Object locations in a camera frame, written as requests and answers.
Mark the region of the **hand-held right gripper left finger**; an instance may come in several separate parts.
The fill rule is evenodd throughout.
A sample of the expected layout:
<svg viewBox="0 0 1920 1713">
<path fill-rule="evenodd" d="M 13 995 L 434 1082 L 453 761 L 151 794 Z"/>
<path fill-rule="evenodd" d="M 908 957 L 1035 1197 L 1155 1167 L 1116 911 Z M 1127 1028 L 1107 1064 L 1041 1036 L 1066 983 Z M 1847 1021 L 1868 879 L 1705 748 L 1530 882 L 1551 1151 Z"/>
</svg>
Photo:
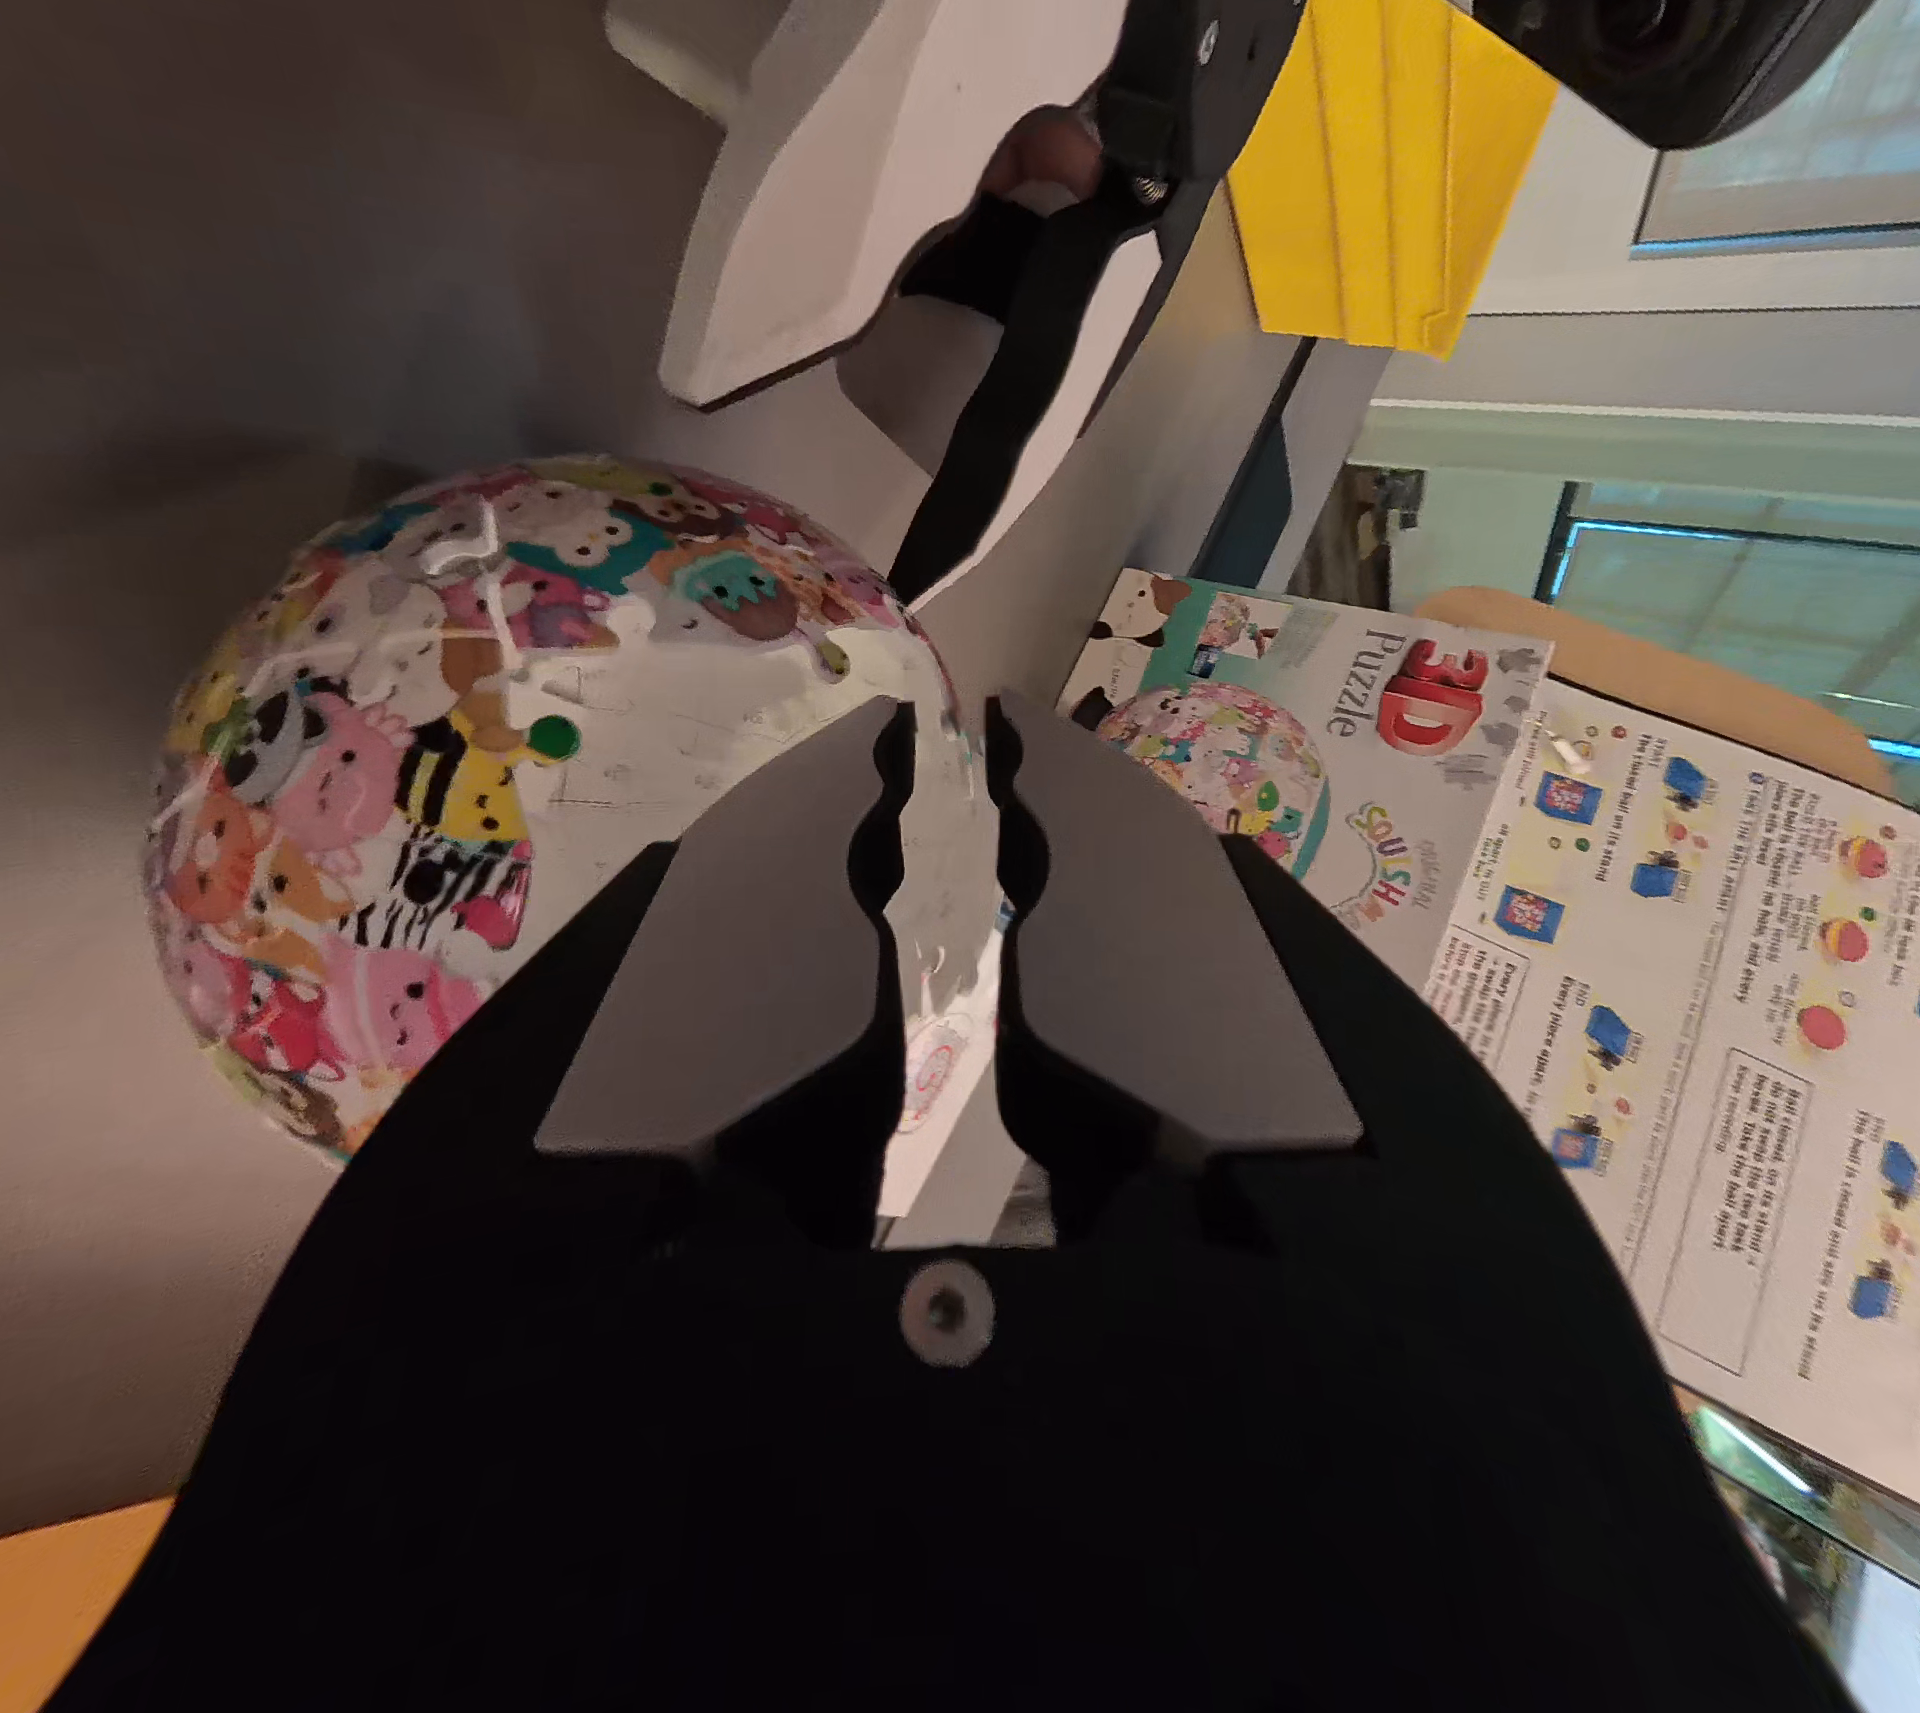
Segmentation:
<svg viewBox="0 0 1920 1713">
<path fill-rule="evenodd" d="M 690 1161 L 799 1104 L 880 1174 L 903 1098 L 899 812 L 917 710 L 869 698 L 726 791 L 678 841 L 546 1116 L 551 1157 Z"/>
</svg>

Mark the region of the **colourful puzzle ball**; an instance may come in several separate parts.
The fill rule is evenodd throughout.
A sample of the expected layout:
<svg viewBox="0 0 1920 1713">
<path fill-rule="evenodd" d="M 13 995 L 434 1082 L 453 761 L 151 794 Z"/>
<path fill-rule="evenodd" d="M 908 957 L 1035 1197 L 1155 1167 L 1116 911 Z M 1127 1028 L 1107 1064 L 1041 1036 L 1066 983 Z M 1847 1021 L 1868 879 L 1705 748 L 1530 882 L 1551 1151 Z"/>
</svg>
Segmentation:
<svg viewBox="0 0 1920 1713">
<path fill-rule="evenodd" d="M 987 794 L 856 548 L 752 486 L 537 457 L 326 528 L 181 688 L 141 884 L 219 1076 L 342 1166 L 643 846 L 857 704 L 917 710 L 903 1028 L 995 988 Z"/>
</svg>

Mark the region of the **puzzle ball cardboard box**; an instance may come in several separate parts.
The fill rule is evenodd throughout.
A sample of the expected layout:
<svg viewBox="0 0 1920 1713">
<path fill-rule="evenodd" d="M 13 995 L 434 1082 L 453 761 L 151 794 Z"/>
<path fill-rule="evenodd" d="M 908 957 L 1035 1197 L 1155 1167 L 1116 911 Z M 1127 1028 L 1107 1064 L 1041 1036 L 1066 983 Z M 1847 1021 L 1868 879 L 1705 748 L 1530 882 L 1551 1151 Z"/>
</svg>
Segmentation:
<svg viewBox="0 0 1920 1713">
<path fill-rule="evenodd" d="M 1426 985 L 1551 651 L 1127 568 L 1058 713 Z"/>
</svg>

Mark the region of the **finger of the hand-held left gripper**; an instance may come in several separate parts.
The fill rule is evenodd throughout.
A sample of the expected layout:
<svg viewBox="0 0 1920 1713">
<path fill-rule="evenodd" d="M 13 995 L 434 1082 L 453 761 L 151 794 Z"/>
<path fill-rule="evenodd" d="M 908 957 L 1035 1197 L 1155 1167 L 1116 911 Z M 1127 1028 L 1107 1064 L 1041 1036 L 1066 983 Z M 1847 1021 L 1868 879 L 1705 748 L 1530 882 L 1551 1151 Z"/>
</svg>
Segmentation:
<svg viewBox="0 0 1920 1713">
<path fill-rule="evenodd" d="M 1203 219 L 1203 184 L 1143 180 L 1037 215 L 982 203 L 903 285 L 1000 326 L 887 572 L 909 606 L 992 552 L 1088 428 L 1162 309 Z"/>
<path fill-rule="evenodd" d="M 1127 3 L 787 0 L 684 242 L 665 392 L 722 404 L 849 342 L 1004 136 L 1097 83 Z"/>
</svg>

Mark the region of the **yellow plastic bin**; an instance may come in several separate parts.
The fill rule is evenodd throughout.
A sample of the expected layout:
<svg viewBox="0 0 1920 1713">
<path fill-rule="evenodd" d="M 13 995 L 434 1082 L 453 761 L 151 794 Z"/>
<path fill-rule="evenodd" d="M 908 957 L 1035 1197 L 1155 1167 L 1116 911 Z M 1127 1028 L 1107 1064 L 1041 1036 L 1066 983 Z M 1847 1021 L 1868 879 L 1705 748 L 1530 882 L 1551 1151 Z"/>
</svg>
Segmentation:
<svg viewBox="0 0 1920 1713">
<path fill-rule="evenodd" d="M 1557 92 L 1443 0 L 1305 0 L 1228 172 L 1259 328 L 1451 357 Z"/>
<path fill-rule="evenodd" d="M 174 1500 L 1 1542 L 1 1709 L 35 1711 L 127 1589 Z"/>
</svg>

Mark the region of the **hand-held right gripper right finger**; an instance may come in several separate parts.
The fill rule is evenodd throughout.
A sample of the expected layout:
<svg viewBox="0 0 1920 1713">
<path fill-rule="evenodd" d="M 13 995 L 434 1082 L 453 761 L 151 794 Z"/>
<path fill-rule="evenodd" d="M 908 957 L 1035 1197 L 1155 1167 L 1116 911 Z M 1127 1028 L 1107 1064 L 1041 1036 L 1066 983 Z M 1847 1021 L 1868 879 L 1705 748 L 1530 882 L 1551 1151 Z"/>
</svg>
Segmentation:
<svg viewBox="0 0 1920 1713">
<path fill-rule="evenodd" d="M 1017 693 L 986 707 L 1001 946 L 993 1084 L 1037 1163 L 1354 1151 L 1364 1125 L 1224 836 Z"/>
</svg>

